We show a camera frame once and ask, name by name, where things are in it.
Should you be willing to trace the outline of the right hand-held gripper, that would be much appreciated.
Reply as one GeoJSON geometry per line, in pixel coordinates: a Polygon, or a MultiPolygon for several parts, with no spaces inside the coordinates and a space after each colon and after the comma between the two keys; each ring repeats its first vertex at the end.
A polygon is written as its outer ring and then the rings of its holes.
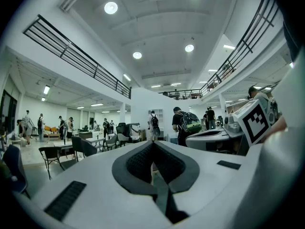
{"type": "Polygon", "coordinates": [[[259,100],[251,100],[225,117],[224,128],[199,132],[186,138],[189,148],[238,156],[248,153],[248,145],[257,144],[270,129],[259,100]]]}

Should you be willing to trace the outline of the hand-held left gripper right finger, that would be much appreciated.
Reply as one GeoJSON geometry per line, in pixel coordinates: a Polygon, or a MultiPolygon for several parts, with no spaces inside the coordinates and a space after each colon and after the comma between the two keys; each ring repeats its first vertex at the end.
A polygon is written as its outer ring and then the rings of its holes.
{"type": "Polygon", "coordinates": [[[182,192],[179,189],[173,192],[177,208],[189,215],[189,218],[174,225],[175,228],[182,229],[202,229],[205,225],[203,215],[196,218],[195,214],[220,195],[237,174],[237,170],[219,165],[218,162],[223,160],[241,165],[243,168],[253,155],[252,150],[245,156],[238,156],[201,151],[165,141],[155,141],[154,144],[169,148],[171,153],[177,151],[174,156],[182,155],[181,160],[188,158],[195,162],[194,165],[189,165],[188,161],[185,161],[185,170],[178,176],[178,184],[186,185],[187,188],[182,192]]]}

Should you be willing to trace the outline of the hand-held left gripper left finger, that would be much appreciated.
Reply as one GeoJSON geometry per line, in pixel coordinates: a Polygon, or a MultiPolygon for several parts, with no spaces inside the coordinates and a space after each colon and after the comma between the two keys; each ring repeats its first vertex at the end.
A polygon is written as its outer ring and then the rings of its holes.
{"type": "Polygon", "coordinates": [[[169,219],[151,196],[134,195],[112,175],[114,161],[140,144],[127,145],[89,156],[68,168],[32,198],[15,193],[23,209],[44,228],[55,229],[167,229],[169,219]],[[86,184],[63,221],[44,209],[73,181],[86,184]]]}

